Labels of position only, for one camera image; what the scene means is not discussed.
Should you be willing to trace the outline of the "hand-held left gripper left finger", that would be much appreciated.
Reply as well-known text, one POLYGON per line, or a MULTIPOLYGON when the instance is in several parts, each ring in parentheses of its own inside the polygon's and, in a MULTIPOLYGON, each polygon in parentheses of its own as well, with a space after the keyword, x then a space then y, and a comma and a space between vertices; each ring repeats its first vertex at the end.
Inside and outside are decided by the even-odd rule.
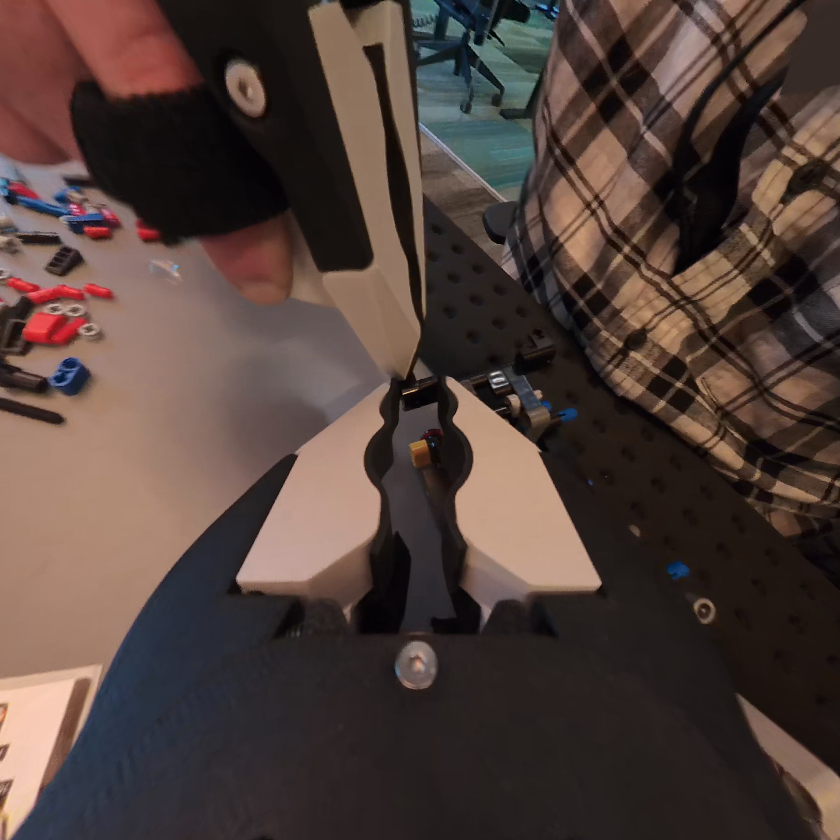
POLYGON ((384 477, 403 385, 380 385, 297 451, 238 572, 243 592, 336 602, 363 633, 401 628, 411 557, 384 477))

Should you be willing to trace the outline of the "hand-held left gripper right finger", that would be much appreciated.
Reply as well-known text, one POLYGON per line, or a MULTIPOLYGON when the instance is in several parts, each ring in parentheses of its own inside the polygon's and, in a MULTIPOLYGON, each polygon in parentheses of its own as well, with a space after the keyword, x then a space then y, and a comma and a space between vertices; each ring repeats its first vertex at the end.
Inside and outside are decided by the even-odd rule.
POLYGON ((439 382, 444 580, 473 634, 499 602, 594 594, 602 586, 539 447, 452 377, 439 382))

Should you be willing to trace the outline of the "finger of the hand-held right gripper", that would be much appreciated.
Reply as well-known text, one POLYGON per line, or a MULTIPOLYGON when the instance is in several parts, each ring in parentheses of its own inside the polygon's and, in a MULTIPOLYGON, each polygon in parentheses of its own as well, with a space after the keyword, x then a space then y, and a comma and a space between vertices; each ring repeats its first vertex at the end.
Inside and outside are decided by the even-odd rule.
POLYGON ((413 312, 385 168, 385 132, 371 65, 340 2, 309 10, 325 80, 313 110, 321 160, 289 212, 292 297, 338 309, 388 376, 410 374, 424 323, 413 312))
POLYGON ((344 11, 373 70, 385 132, 385 168, 395 231, 406 259, 413 312, 423 319, 424 195, 410 5, 345 2, 344 11))

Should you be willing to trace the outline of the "black toy vehicle chassis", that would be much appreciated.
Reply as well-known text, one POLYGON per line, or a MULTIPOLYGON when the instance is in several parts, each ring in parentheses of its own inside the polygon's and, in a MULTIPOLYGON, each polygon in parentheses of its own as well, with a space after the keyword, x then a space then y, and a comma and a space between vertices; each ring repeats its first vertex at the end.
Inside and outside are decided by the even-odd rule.
MULTIPOLYGON (((556 343, 544 331, 535 329, 508 364, 493 365, 458 383, 540 452, 547 453, 558 430, 577 417, 576 409, 571 407, 556 411, 529 380, 529 375, 543 371, 553 362, 556 352, 556 343)), ((434 508, 443 506, 451 483, 444 464, 444 440, 441 427, 431 427, 409 445, 413 467, 422 477, 434 508)))

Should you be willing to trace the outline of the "grey desk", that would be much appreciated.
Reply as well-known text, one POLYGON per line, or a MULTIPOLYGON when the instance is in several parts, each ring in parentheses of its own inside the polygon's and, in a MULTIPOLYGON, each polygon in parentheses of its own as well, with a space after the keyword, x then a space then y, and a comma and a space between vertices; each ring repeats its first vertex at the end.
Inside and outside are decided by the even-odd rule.
POLYGON ((76 396, 2 390, 61 414, 55 426, 2 413, 2 677, 107 667, 155 587, 258 478, 384 382, 341 315, 290 301, 262 307, 228 285, 198 244, 122 229, 81 243, 71 279, 115 298, 89 303, 102 337, 32 349, 48 375, 75 356, 76 396), (153 276, 178 263, 182 282, 153 276))

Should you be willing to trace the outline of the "person's right hand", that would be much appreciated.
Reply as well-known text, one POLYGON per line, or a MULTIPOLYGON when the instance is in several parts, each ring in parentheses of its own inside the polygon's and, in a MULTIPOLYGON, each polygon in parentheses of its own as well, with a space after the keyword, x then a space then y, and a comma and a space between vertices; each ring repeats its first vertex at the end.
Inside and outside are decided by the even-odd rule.
MULTIPOLYGON (((156 2, 1 2, 2 155, 16 162, 80 161, 70 122, 79 81, 112 100, 196 88, 203 79, 156 2)), ((291 244, 277 217, 200 239, 220 274, 246 299, 289 298, 291 244)))

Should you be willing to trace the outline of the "black rolling chair base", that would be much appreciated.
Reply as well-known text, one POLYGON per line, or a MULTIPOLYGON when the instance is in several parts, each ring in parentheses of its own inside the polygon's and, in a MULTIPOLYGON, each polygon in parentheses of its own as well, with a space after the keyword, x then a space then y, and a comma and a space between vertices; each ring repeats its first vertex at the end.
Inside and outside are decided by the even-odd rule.
POLYGON ((417 67, 452 61, 454 75, 465 83, 460 110, 471 113, 475 97, 474 76, 485 79, 494 89, 490 103, 499 108, 506 89, 479 55, 487 40, 500 40, 497 27, 503 20, 526 24, 531 9, 520 1, 436 1, 435 18, 413 21, 413 44, 417 67))

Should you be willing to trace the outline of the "black perforated board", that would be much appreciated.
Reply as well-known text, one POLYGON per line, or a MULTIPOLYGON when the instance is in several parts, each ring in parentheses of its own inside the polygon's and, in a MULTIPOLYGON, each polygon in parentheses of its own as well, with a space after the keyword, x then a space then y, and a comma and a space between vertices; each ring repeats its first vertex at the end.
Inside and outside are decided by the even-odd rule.
POLYGON ((427 197, 424 219, 422 361, 460 380, 509 363, 544 331, 557 353, 529 379, 555 410, 577 411, 551 445, 591 482, 595 522, 624 527, 665 585, 715 604, 700 630, 736 691, 838 771, 838 589, 677 436, 615 395, 574 337, 427 197), (675 561, 687 579, 669 578, 675 561))

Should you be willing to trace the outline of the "person in plaid shirt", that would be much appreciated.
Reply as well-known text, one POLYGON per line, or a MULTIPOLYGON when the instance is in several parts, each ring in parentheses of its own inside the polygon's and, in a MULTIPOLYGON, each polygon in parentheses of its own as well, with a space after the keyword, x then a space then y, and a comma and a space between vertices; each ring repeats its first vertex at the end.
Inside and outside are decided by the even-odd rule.
POLYGON ((783 88, 823 5, 565 2, 503 266, 838 586, 838 83, 783 88))

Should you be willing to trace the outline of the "pile of small toy pieces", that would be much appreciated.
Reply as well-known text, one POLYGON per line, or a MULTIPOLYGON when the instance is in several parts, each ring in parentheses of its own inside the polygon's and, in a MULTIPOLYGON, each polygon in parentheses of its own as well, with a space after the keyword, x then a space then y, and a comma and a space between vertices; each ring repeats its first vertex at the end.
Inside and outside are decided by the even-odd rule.
POLYGON ((71 350, 93 341, 102 329, 89 303, 108 301, 116 293, 102 281, 71 279, 87 264, 81 243, 107 243, 123 228, 108 204, 91 193, 82 176, 65 175, 60 189, 42 197, 21 175, 2 175, 2 256, 31 257, 40 269, 37 280, 19 268, 2 268, 2 387, 41 394, 55 391, 77 396, 87 389, 89 367, 70 356, 48 375, 22 369, 16 358, 32 349, 71 350))

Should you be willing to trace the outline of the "long black axle rod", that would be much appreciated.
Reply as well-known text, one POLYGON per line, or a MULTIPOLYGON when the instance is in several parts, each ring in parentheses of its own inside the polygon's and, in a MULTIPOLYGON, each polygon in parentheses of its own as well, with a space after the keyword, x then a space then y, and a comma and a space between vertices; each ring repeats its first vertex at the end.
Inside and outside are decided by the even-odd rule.
POLYGON ((43 424, 59 426, 66 422, 66 419, 59 413, 5 397, 1 397, 0 408, 2 413, 32 419, 43 424))

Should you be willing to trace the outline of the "colourful sticker sheet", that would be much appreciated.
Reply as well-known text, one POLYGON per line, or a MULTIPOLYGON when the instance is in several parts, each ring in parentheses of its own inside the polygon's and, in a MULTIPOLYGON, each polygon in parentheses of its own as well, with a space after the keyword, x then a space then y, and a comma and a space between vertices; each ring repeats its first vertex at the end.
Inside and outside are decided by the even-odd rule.
POLYGON ((12 838, 67 760, 102 665, 1 680, 1 838, 12 838))

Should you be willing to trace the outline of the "white plastic bracket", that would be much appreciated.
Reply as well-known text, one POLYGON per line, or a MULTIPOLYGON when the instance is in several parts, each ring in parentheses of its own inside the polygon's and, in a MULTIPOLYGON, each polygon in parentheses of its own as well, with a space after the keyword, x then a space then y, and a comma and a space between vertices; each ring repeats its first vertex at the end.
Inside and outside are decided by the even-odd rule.
POLYGON ((737 695, 753 736, 818 838, 839 838, 839 777, 812 752, 737 695))

